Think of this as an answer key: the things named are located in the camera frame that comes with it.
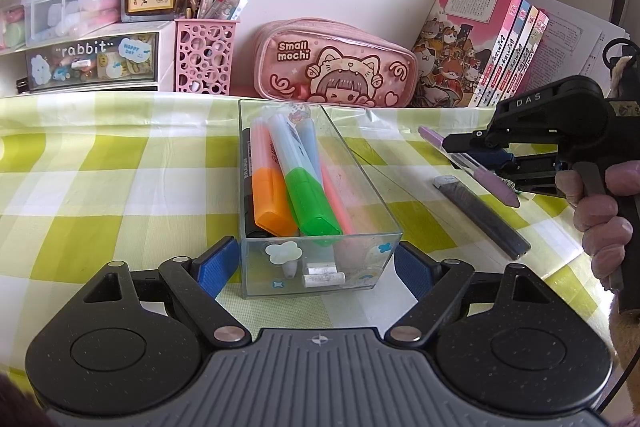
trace black ring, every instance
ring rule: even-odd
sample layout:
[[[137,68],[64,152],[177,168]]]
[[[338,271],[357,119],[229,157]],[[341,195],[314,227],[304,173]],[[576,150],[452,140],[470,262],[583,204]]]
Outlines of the black ring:
[[[602,51],[602,60],[604,60],[604,64],[607,68],[609,68],[609,70],[612,70],[614,66],[611,64],[610,60],[607,58],[607,53],[609,53],[609,50],[612,49],[613,46],[617,46],[618,44],[626,44],[627,46],[631,46],[636,51],[634,55],[631,55],[631,60],[627,64],[628,66],[633,66],[636,63],[636,60],[638,60],[638,55],[640,54],[640,47],[638,47],[638,45],[635,42],[630,41],[629,39],[622,39],[622,38],[613,39],[609,44],[604,46],[604,50]]]

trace pink pencil case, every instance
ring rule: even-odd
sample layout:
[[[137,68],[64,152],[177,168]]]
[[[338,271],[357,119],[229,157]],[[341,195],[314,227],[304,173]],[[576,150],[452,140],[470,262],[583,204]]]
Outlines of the pink pencil case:
[[[406,107],[417,82],[411,51],[326,19],[264,25],[255,57],[255,89],[271,100]]]

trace orange highlighter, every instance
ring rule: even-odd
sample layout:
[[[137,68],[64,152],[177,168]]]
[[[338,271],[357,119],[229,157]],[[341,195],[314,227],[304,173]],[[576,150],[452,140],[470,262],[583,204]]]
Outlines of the orange highlighter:
[[[254,118],[250,129],[255,224],[277,237],[295,236],[298,226],[291,216],[287,185],[284,183],[266,120]]]

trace green highlighter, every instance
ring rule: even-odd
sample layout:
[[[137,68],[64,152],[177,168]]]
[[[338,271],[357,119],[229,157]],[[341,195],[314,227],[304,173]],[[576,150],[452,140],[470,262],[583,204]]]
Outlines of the green highlighter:
[[[274,114],[267,125],[300,232],[303,235],[341,235],[338,220],[296,128],[282,113]]]

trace pink pen holder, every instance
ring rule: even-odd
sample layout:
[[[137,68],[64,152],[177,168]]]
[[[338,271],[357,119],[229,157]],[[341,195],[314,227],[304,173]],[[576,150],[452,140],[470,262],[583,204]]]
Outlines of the pink pen holder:
[[[228,94],[236,21],[176,20],[175,90]]]

